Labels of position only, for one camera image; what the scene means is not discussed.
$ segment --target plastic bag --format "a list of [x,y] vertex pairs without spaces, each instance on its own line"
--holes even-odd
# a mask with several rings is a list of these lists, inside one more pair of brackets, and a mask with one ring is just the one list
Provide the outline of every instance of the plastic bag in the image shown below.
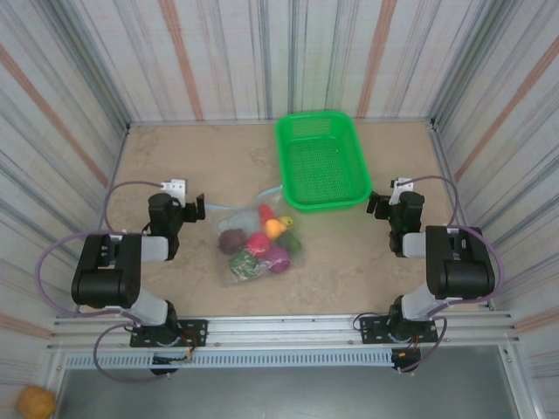
[[278,276],[301,264],[296,216],[281,189],[258,195],[244,208],[222,209],[218,214],[217,257],[226,284]]

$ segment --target green plastic basket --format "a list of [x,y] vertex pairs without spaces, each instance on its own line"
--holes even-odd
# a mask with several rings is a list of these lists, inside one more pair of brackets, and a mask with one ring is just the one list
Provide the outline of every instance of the green plastic basket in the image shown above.
[[349,208],[373,189],[351,118],[326,111],[288,115],[276,124],[286,200],[299,211]]

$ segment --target white bracket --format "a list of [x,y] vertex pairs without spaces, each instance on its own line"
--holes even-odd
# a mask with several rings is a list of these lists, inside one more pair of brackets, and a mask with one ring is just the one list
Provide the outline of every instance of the white bracket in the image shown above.
[[413,183],[408,183],[406,185],[399,185],[399,183],[408,182],[410,180],[411,180],[410,177],[398,177],[394,181],[394,191],[392,192],[392,196],[390,197],[390,200],[388,201],[389,205],[396,205],[397,203],[399,203],[400,202],[400,194],[402,192],[413,190]]
[[186,202],[187,183],[184,179],[171,179],[170,182],[161,182],[161,190],[178,199],[181,206]]

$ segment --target black mounting plate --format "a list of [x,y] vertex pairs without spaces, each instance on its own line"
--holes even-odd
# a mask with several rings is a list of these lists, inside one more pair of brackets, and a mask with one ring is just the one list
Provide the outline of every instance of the black mounting plate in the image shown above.
[[438,340],[434,321],[410,321],[409,323],[413,325],[413,333],[405,339],[397,339],[390,332],[390,316],[368,316],[361,317],[359,320],[361,339],[364,345],[374,345],[375,343],[410,343],[416,335],[418,336],[418,343],[434,343]]
[[[193,332],[197,337],[196,347],[205,347],[206,338],[208,336],[208,320],[200,319],[180,319],[178,320],[179,330],[188,330]],[[189,342],[188,345],[184,339],[179,336],[171,345],[160,345],[152,342],[146,333],[143,333],[141,327],[134,327],[130,336],[130,347],[193,347],[192,333],[185,333],[184,336]]]

